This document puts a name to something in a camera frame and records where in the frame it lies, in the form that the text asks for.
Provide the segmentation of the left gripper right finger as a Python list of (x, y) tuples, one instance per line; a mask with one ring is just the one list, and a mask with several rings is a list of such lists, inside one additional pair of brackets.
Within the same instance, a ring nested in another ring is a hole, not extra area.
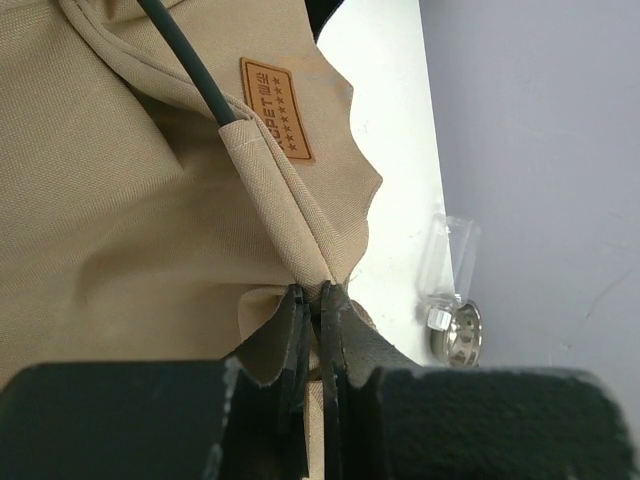
[(319, 313), (329, 479), (635, 479), (622, 412), (593, 375), (422, 367), (339, 285)]

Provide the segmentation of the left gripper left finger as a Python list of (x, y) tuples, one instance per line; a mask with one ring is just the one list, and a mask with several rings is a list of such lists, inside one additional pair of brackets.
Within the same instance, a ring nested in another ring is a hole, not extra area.
[(301, 479), (310, 311), (220, 360), (42, 363), (1, 393), (5, 479)]

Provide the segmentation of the beige pet tent fabric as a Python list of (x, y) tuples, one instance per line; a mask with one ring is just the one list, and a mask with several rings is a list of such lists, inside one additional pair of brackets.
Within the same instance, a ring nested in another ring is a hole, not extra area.
[(1, 393), (42, 363), (220, 360), (290, 286), (324, 464), (319, 313), (381, 179), (310, 1), (161, 1), (231, 106), (220, 126), (137, 1), (1, 5)]

